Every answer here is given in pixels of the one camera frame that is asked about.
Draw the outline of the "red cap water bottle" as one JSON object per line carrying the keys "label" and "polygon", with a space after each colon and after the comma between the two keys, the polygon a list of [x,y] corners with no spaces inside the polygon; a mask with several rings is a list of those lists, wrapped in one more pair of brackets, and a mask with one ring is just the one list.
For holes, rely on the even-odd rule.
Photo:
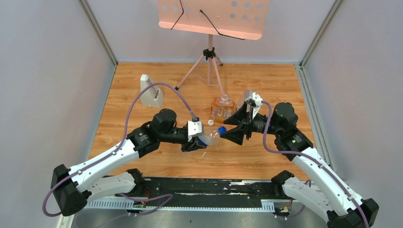
{"label": "red cap water bottle", "polygon": [[244,102],[245,102],[245,96],[247,95],[248,92],[249,92],[248,90],[245,90],[245,91],[239,96],[238,101],[237,101],[237,108],[236,108],[236,110],[241,109],[241,107],[243,106],[243,104],[244,104]]}

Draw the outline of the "blue bottle cap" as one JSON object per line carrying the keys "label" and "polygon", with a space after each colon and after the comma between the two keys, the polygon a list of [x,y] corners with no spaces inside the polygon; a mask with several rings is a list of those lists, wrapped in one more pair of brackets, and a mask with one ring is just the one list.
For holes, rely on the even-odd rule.
{"label": "blue bottle cap", "polygon": [[221,134],[227,132],[227,129],[224,126],[222,126],[222,127],[219,127],[217,129],[217,131],[218,131],[218,134],[221,135]]}

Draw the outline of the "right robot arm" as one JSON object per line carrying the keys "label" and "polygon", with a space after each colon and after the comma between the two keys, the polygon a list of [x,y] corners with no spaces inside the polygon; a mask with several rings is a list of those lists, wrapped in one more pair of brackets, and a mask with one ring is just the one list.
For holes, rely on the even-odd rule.
{"label": "right robot arm", "polygon": [[272,178],[272,194],[301,202],[320,216],[329,228],[369,228],[374,224],[379,205],[352,190],[321,157],[312,142],[297,128],[298,116],[290,103],[269,108],[269,115],[255,114],[257,102],[244,103],[224,124],[232,125],[222,138],[241,145],[253,132],[275,136],[276,154],[282,154],[314,182],[313,189],[295,175],[282,171]]}

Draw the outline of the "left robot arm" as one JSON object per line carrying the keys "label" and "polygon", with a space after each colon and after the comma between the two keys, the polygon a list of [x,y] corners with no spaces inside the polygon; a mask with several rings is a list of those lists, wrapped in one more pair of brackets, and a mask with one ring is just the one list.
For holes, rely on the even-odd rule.
{"label": "left robot arm", "polygon": [[204,126],[199,118],[194,117],[183,127],[177,127],[176,118],[173,110],[162,109],[102,154],[69,168],[64,164],[55,167],[50,194],[59,206],[58,214],[74,215],[89,202],[119,193],[141,196],[146,184],[138,169],[116,176],[108,174],[156,151],[161,143],[179,144],[182,152],[204,149],[206,146],[199,140]]}

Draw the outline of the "blue label pepsi bottle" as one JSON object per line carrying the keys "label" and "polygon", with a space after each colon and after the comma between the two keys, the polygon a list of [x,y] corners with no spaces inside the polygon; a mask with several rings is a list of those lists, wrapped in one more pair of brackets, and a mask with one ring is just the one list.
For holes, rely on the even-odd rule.
{"label": "blue label pepsi bottle", "polygon": [[208,129],[203,135],[199,136],[199,143],[201,149],[207,149],[209,146],[217,146],[221,141],[221,137],[218,134],[217,129]]}

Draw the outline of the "orange label tea bottle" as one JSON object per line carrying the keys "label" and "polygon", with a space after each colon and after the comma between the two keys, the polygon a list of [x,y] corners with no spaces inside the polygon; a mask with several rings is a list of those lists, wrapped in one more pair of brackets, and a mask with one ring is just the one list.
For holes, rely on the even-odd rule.
{"label": "orange label tea bottle", "polygon": [[231,117],[236,112],[236,104],[233,100],[229,99],[227,94],[216,97],[211,103],[210,118],[222,124],[226,119]]}

